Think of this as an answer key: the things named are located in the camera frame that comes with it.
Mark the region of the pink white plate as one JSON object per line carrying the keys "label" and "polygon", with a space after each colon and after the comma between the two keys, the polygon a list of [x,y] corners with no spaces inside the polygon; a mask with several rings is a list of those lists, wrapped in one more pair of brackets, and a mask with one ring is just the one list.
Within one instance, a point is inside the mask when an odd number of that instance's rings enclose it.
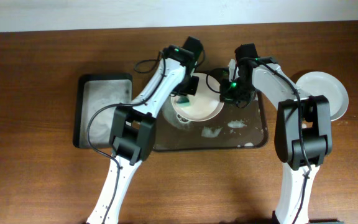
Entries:
{"label": "pink white plate", "polygon": [[179,103],[180,96],[171,97],[173,109],[182,118],[189,121],[202,122],[212,119],[223,109],[224,103],[220,102],[220,94],[208,88],[205,73],[194,73],[199,78],[195,95],[188,95],[188,101]]}

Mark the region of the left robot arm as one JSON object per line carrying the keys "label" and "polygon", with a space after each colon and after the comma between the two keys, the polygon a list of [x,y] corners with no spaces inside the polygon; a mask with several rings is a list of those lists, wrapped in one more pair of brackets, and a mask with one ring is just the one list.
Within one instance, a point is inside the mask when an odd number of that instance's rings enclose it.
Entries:
{"label": "left robot arm", "polygon": [[115,103],[97,110],[90,120],[113,109],[111,152],[92,150],[110,160],[109,171],[87,223],[118,223],[119,213],[131,180],[150,155],[156,135],[156,120],[165,100],[186,87],[198,66],[203,47],[171,45],[158,53],[152,78],[130,103]]}

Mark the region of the dark brown serving tray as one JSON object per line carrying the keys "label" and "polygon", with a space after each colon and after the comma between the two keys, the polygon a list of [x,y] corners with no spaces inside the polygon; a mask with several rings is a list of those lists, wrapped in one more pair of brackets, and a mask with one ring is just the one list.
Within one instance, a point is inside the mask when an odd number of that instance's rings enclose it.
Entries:
{"label": "dark brown serving tray", "polygon": [[[219,82],[212,76],[206,84],[218,90]],[[261,92],[245,108],[224,103],[212,119],[189,121],[175,112],[171,97],[164,102],[156,121],[154,151],[187,151],[262,147],[268,139]]]}

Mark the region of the pale green plate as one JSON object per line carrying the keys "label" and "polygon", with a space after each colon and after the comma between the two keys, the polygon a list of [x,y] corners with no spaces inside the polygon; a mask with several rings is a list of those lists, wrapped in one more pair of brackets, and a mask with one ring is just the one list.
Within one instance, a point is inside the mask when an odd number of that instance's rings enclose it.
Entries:
{"label": "pale green plate", "polygon": [[349,106],[349,96],[344,85],[325,72],[309,72],[302,75],[296,85],[313,96],[323,95],[329,101],[331,121],[340,119]]}

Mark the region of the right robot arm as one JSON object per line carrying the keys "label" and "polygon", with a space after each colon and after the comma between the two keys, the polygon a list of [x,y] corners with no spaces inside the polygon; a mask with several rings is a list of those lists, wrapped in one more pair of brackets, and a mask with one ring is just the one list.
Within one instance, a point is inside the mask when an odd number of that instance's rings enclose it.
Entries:
{"label": "right robot arm", "polygon": [[296,86],[271,57],[242,57],[228,65],[221,96],[239,101],[240,93],[262,92],[277,110],[275,151],[283,165],[275,223],[309,223],[313,182],[331,153],[331,115],[328,99]]}

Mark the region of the green yellow sponge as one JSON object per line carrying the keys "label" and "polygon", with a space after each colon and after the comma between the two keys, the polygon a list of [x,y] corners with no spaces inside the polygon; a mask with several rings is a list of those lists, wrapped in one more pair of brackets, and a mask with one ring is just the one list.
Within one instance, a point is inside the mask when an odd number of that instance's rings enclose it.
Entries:
{"label": "green yellow sponge", "polygon": [[175,104],[178,106],[178,107],[181,107],[181,108],[185,108],[185,107],[188,107],[191,105],[190,103],[190,99],[188,96],[180,96]]}

